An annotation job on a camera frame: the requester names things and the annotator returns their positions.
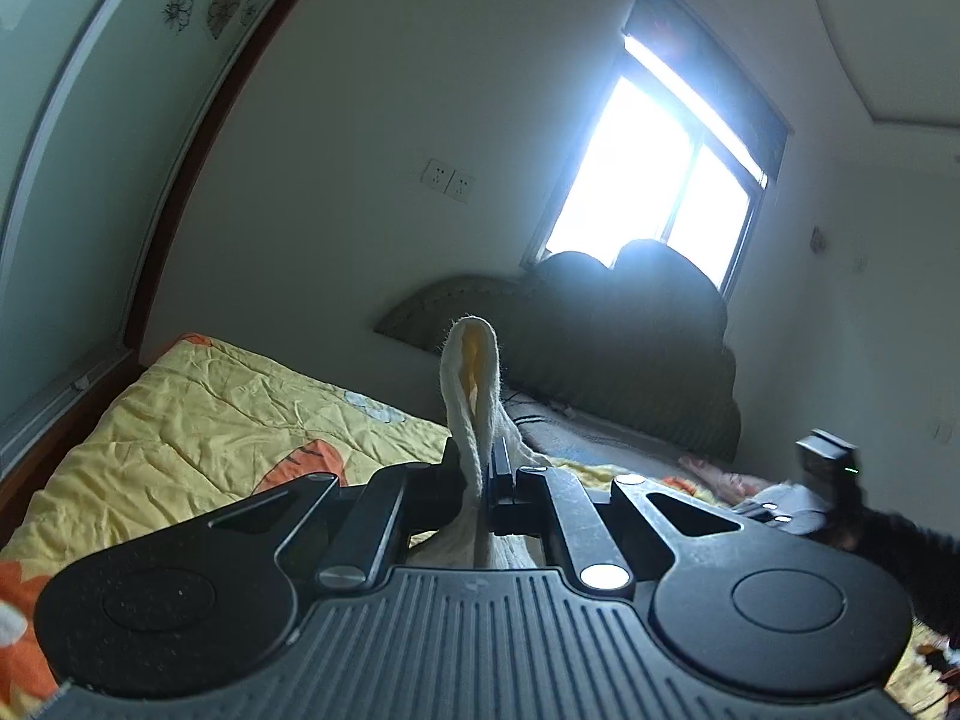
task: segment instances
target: flower decal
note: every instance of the flower decal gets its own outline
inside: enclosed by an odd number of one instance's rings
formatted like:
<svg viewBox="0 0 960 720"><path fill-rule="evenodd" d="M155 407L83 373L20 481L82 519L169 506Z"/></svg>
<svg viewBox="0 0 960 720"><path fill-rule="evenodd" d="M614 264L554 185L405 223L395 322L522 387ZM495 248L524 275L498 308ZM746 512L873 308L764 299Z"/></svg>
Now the flower decal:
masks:
<svg viewBox="0 0 960 720"><path fill-rule="evenodd" d="M34 632L34 606L50 577L27 581L20 577L20 563L0 562L0 701L8 706L14 686L38 699L46 699L56 690Z"/></svg>
<svg viewBox="0 0 960 720"><path fill-rule="evenodd" d="M309 473L332 473L340 480L341 485L347 483L344 477L344 461L340 453L327 442L317 439L299 449L294 449L267 471L253 493L265 493L267 490L272 490L278 485L291 482L296 477Z"/></svg>
<svg viewBox="0 0 960 720"><path fill-rule="evenodd" d="M171 0L163 9L163 23L177 32L184 31L193 13L193 0Z"/></svg>
<svg viewBox="0 0 960 720"><path fill-rule="evenodd" d="M213 0L206 9L206 25L210 28L210 34L214 40L220 37L221 32L233 14L240 7L240 0Z"/></svg>

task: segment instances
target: orange flower print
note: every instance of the orange flower print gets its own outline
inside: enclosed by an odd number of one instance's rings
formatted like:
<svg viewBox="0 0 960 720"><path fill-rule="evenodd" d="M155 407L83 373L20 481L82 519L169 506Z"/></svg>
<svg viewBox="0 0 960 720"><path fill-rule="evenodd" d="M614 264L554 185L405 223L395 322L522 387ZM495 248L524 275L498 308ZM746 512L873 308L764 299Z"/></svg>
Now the orange flower print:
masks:
<svg viewBox="0 0 960 720"><path fill-rule="evenodd" d="M284 482L291 482L306 473L332 473L340 480L341 487L347 483L344 478L344 461L340 453L327 442L317 439L299 449L294 449L283 460L270 469L260 480L253 493L265 493Z"/></svg>
<svg viewBox="0 0 960 720"><path fill-rule="evenodd" d="M174 343L177 341L190 341L190 343L195 343L197 346L213 346L213 341L210 341L207 336L202 336L200 333L184 333L177 338Z"/></svg>
<svg viewBox="0 0 960 720"><path fill-rule="evenodd" d="M50 577L21 581L20 563L0 562L0 701L8 706L13 685L38 699L56 690L34 633L34 606L47 581Z"/></svg>

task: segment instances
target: window frame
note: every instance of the window frame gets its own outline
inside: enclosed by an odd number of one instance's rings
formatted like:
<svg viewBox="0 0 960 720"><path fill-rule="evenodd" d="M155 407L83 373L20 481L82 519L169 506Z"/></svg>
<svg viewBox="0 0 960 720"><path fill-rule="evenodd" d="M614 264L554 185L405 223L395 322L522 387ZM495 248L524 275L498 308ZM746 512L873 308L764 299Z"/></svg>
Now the window frame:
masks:
<svg viewBox="0 0 960 720"><path fill-rule="evenodd" d="M580 172L580 167L584 161L584 157L587 155L590 141L593 139L594 131L613 96L613 89L620 79L627 79L627 81L637 86L642 92L654 98L654 101L658 105L661 105L664 110L666 110L670 116L674 117L680 126L688 132L690 140L693 143L693 153L691 153L690 156L688 172L683 179L683 183L680 185L673 210L665 225L665 234L669 234L672 231L673 223L682 205L680 201L683 198L683 192L693 172L697 154L704 146L716 155L717 159L731 172L731 175L747 194L747 213L744 215L743 225L740 228L740 235L737 238L736 246L730 258L730 264L727 266L727 272L718 287L720 295L723 296L724 300L727 300L733 292L733 285L736 283L736 276L743 261L743 253L746 250L747 243L750 241L754 221L757 218L757 212L760 210L760 201L766 189L741 165L736 157L731 154L731 151L721 143L720 139L710 132L707 126L701 122L662 81L657 79L651 71L640 64L640 60L632 56L625 47L621 49L616 61L613 63L610 78L603 88L598 104L594 106L593 115L587 122L587 126L575 143L572 153L563 166L563 170L560 172L560 179L550 194L550 199L547 201L544 214L539 224L536 225L533 239L524 252L520 264L525 269L531 269L540 261L544 260L544 255L550 256L550 254L546 252L546 242L550 239L550 235L553 233L553 228L556 226L560 214L563 213L563 206L565 206L566 199L570 194L570 189L573 187L573 182Z"/></svg>

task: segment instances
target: ceiling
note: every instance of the ceiling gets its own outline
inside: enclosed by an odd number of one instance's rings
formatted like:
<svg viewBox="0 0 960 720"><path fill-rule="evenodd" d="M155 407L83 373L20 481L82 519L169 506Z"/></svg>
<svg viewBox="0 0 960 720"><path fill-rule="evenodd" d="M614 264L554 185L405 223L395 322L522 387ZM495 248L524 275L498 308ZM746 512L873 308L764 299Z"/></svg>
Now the ceiling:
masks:
<svg viewBox="0 0 960 720"><path fill-rule="evenodd" d="M685 0L798 137L960 177L960 0Z"/></svg>

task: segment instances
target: black fabric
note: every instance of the black fabric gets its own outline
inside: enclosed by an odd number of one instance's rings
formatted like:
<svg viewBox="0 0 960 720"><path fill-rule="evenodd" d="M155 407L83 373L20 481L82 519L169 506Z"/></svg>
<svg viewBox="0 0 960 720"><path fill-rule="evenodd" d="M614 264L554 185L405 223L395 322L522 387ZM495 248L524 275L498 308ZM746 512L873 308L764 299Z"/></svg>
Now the black fabric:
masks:
<svg viewBox="0 0 960 720"><path fill-rule="evenodd" d="M857 555L885 569L904 587L914 614L960 647L960 543L920 528L899 514L870 509L863 521Z"/></svg>
<svg viewBox="0 0 960 720"><path fill-rule="evenodd" d="M637 0L623 31L654 52L776 178L789 128L710 30L680 0Z"/></svg>

